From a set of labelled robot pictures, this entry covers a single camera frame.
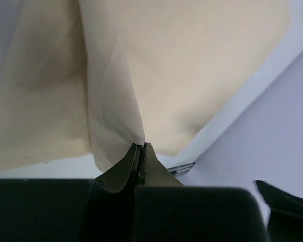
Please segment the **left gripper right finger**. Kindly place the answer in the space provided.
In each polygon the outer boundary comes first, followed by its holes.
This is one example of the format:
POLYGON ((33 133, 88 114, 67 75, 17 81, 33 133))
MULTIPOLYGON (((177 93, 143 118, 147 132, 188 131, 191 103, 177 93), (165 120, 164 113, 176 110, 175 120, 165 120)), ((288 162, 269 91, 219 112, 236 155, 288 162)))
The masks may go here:
POLYGON ((183 187, 157 159, 151 143, 141 149, 139 162, 139 184, 148 187, 183 187))

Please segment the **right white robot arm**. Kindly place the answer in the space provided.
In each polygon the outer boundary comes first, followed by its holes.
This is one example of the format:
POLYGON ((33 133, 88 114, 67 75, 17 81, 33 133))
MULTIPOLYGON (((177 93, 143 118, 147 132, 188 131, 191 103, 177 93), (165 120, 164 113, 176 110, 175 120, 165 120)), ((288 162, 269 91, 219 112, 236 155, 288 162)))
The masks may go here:
POLYGON ((303 198, 267 182, 255 181, 270 208, 267 230, 273 242, 303 242, 303 198))

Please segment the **beige cloth wrap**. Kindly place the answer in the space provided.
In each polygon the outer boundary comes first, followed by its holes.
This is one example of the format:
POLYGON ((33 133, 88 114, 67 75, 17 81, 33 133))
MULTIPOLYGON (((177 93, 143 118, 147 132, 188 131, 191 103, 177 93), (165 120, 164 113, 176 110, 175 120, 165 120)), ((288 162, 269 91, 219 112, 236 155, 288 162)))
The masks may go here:
POLYGON ((0 170, 176 156, 289 26, 288 1, 0 1, 0 170))

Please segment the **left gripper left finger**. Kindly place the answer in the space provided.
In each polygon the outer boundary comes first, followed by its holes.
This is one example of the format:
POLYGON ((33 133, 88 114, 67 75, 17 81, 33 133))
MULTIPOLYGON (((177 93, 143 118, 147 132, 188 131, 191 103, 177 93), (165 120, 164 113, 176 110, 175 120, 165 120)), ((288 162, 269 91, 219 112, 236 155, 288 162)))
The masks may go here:
POLYGON ((141 146, 132 144, 126 155, 95 179, 95 182, 108 193, 118 193, 127 184, 136 183, 141 157, 141 146))

